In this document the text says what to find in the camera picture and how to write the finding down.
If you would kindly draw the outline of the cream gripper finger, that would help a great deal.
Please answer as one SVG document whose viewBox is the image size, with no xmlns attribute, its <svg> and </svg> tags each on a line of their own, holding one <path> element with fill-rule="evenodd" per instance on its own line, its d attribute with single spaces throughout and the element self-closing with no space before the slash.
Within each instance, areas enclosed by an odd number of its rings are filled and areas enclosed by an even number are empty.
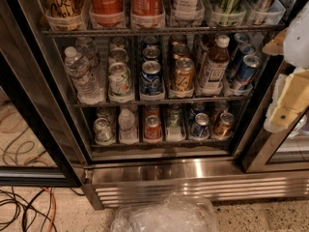
<svg viewBox="0 0 309 232">
<path fill-rule="evenodd" d="M 296 68 L 291 74 L 280 73 L 267 109 L 264 129 L 280 132 L 309 106 L 309 70 Z"/>
<path fill-rule="evenodd" d="M 283 43 L 286 38 L 286 33 L 286 29 L 282 30 L 270 42 L 263 46 L 262 52 L 271 56 L 283 55 Z"/>
</svg>

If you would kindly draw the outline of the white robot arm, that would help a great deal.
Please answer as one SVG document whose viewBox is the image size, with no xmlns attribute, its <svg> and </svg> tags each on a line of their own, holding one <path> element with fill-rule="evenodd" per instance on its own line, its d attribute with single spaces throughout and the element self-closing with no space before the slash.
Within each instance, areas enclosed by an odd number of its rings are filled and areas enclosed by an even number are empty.
<svg viewBox="0 0 309 232">
<path fill-rule="evenodd" d="M 284 61 L 295 67 L 289 75 L 279 75 L 267 109 L 264 129 L 280 132 L 309 105 L 309 2 L 288 28 L 263 47 L 263 53 L 283 55 Z"/>
</svg>

